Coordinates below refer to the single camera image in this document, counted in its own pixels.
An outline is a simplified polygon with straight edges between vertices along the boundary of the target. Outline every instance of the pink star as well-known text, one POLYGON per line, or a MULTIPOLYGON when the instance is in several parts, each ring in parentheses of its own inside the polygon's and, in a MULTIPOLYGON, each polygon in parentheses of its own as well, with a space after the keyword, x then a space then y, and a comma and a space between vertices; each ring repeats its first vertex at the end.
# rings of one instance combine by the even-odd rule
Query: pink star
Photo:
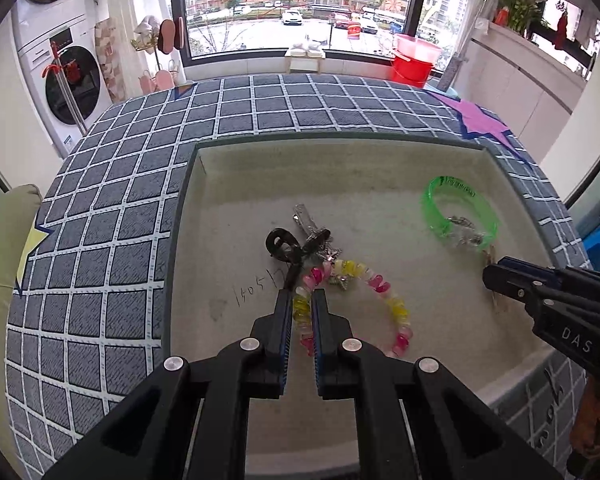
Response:
POLYGON ((501 143, 505 148, 507 148, 517 158, 524 160, 511 145, 509 139, 507 139, 506 132, 509 131, 509 127, 506 124, 494 119, 491 116, 488 116, 480 109, 478 105, 475 105, 469 101, 465 101, 464 99, 456 101, 455 99, 438 94, 436 92, 430 92, 429 95, 432 95, 439 101, 442 101, 448 107, 453 108, 458 112, 458 119, 466 129, 466 132, 462 132, 463 137, 467 139, 474 139, 475 137, 491 136, 501 143))

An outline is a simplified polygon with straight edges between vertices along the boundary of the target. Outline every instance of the red bucket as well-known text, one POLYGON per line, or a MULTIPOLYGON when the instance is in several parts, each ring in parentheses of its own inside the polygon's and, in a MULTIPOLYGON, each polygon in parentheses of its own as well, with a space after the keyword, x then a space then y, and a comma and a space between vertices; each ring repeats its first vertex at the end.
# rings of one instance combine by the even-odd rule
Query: red bucket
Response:
POLYGON ((391 81, 423 88, 431 74, 431 70, 433 70, 433 63, 418 61, 396 51, 394 51, 394 54, 394 74, 391 81))

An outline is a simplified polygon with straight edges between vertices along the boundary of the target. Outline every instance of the brown slipper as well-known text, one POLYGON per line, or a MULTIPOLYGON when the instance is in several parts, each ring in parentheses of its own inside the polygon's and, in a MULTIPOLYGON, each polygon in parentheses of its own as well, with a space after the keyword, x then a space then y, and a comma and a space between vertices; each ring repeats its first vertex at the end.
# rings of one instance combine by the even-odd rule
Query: brown slipper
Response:
POLYGON ((182 19, 182 16, 180 16, 177 20, 176 20, 176 37, 173 40, 173 47, 176 50, 182 50, 184 48, 184 35, 186 33, 185 28, 184 28, 184 20, 182 19))
POLYGON ((160 24, 160 34, 158 35, 158 50, 163 54, 170 54, 173 51, 173 40, 176 37, 176 25, 173 20, 164 20, 160 24))

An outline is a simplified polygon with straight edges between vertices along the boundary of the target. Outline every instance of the slipper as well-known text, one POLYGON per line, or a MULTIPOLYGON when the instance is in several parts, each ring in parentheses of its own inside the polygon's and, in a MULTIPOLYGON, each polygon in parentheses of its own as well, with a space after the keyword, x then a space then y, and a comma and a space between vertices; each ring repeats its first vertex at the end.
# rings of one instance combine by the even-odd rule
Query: slipper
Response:
POLYGON ((163 54, 170 54, 173 51, 173 40, 176 37, 176 25, 173 20, 164 20, 160 24, 160 34, 158 35, 158 50, 163 54))
POLYGON ((176 48, 176 50, 182 50, 184 48, 184 34, 185 34, 184 20, 182 19, 182 16, 176 20, 175 25, 176 25, 176 35, 175 35, 175 39, 173 41, 173 46, 174 46, 174 48, 176 48))
POLYGON ((148 70, 144 71, 142 77, 138 78, 140 80, 140 88, 142 89, 142 95, 150 94, 155 91, 155 83, 151 79, 151 75, 148 70))
POLYGON ((171 77, 171 72, 169 72, 168 70, 160 70, 155 75, 155 84, 158 87, 158 90, 169 90, 171 88, 174 88, 173 77, 171 77))

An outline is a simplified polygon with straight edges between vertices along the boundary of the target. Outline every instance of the shallow tray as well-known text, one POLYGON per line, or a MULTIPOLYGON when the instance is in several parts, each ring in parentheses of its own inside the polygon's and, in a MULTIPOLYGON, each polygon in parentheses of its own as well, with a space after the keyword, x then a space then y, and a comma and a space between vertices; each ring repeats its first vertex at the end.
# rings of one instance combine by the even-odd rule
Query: shallow tray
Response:
MULTIPOLYGON (((521 304, 500 298, 494 305, 482 285, 482 255, 449 248, 423 220, 428 182, 461 178, 500 219, 497 258, 551 264, 535 222, 486 150, 378 136, 260 136, 201 143, 189 170, 172 249, 165 336, 172 355, 211 357, 272 312, 286 267, 264 240, 274 227, 304 239, 291 218, 297 203, 331 230, 344 258, 380 272, 406 300, 414 337, 405 359, 438 358, 492 404, 549 355, 521 304)), ((368 287, 328 286, 327 297, 356 337, 390 346, 390 314, 368 287)), ((285 395, 251 401, 247 473, 311 478, 355 468, 357 460, 352 401, 317 397, 313 360, 294 335, 285 395)))

